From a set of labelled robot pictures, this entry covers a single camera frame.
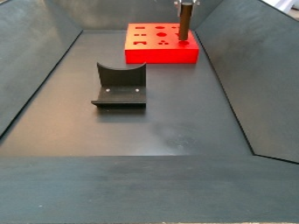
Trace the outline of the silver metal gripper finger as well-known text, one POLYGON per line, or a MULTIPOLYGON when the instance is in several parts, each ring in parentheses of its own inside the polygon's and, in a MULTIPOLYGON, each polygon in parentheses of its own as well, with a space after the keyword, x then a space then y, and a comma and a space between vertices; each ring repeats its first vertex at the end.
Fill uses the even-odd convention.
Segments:
POLYGON ((173 1, 173 5, 174 5, 176 10, 177 10, 177 17, 180 17, 180 15, 181 15, 181 3, 182 3, 182 0, 174 0, 173 1))

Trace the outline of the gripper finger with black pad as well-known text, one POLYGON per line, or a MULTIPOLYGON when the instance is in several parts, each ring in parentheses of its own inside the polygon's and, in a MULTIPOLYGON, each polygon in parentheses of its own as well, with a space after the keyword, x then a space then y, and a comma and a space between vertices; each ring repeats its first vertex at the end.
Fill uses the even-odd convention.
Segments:
POLYGON ((192 5, 198 6, 200 5, 200 0, 190 0, 192 1, 192 5))

